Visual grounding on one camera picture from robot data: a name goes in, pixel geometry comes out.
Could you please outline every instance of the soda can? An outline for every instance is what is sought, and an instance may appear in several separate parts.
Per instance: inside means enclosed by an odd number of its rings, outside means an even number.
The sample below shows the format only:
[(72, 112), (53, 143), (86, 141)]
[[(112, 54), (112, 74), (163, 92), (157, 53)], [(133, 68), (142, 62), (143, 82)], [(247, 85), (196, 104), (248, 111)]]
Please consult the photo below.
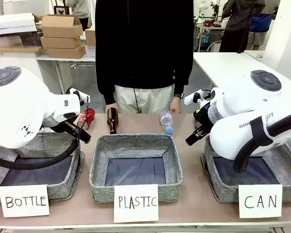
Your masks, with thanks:
[(84, 123), (84, 127), (83, 127), (84, 130), (88, 129), (89, 125), (92, 123), (92, 121), (94, 120), (94, 117), (95, 117), (95, 111), (92, 108), (89, 108), (88, 109), (87, 120), (85, 121), (86, 113), (87, 113), (87, 110), (85, 110), (84, 113), (81, 114), (81, 116), (79, 118), (79, 121), (77, 123), (77, 126), (79, 128), (81, 128), (82, 125), (83, 125), (83, 122), (85, 122)]

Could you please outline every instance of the water bottle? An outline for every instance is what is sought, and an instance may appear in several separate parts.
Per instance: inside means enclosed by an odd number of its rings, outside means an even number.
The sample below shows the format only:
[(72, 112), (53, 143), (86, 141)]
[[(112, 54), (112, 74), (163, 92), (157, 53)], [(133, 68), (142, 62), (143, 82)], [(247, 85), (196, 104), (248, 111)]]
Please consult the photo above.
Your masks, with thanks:
[(162, 111), (161, 114), (161, 125), (165, 128), (166, 133), (173, 133), (173, 118), (169, 110)]

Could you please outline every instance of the brown glass bottle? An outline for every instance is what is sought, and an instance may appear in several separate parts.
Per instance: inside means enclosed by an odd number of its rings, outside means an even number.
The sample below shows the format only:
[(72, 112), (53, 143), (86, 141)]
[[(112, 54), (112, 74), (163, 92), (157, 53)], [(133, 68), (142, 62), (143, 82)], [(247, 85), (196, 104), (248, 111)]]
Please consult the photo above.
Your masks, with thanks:
[(116, 108), (109, 108), (107, 111), (107, 123), (110, 127), (110, 134), (116, 134), (116, 127), (118, 125), (118, 115)]

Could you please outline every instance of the hand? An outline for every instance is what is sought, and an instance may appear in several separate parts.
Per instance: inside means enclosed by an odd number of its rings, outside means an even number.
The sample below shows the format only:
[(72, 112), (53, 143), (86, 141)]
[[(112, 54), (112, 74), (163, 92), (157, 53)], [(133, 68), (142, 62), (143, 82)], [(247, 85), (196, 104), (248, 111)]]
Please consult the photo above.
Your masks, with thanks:
[(118, 110), (116, 103), (106, 105), (106, 113), (108, 112), (109, 108), (116, 108)]
[(181, 113), (181, 99), (179, 97), (174, 97), (170, 104), (171, 113)]

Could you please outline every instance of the paper sign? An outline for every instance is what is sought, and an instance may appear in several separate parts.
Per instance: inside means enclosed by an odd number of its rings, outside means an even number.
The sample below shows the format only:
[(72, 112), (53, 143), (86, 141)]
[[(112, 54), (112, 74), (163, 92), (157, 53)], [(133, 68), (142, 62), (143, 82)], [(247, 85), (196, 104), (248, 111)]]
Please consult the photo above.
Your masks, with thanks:
[(47, 185), (2, 186), (0, 200), (4, 217), (49, 215)]
[(159, 220), (158, 185), (114, 186), (114, 222)]
[(281, 184), (239, 185), (240, 218), (280, 217)]

